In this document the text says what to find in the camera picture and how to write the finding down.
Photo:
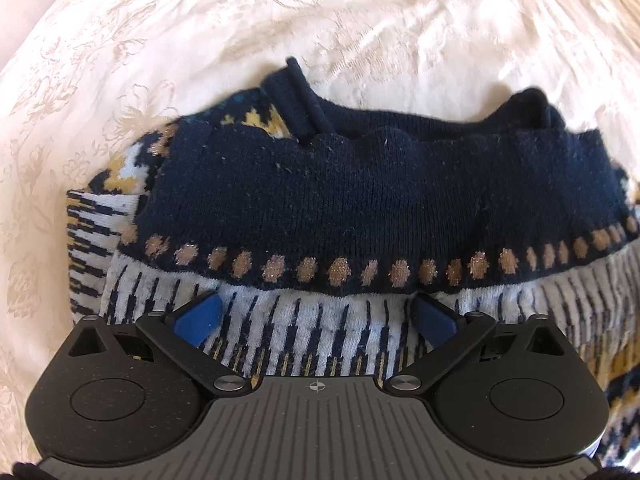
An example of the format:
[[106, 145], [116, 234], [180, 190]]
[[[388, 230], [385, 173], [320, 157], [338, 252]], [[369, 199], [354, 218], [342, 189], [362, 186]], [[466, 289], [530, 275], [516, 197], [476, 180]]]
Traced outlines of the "patterned knit sweater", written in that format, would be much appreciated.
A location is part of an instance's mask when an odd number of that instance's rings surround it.
[[548, 315], [610, 404], [598, 456], [639, 454], [639, 202], [596, 130], [544, 92], [479, 122], [353, 110], [295, 60], [145, 133], [67, 195], [70, 310], [106, 322], [213, 290], [203, 351], [241, 375], [386, 379], [427, 342], [421, 292]]

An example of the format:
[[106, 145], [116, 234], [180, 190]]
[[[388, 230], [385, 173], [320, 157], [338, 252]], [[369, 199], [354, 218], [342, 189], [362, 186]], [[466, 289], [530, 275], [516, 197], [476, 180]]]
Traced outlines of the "cream embroidered bedspread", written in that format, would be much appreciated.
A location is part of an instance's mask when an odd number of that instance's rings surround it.
[[65, 195], [294, 56], [347, 106], [486, 116], [529, 86], [639, 170], [639, 0], [55, 0], [1, 61], [1, 463], [72, 326]]

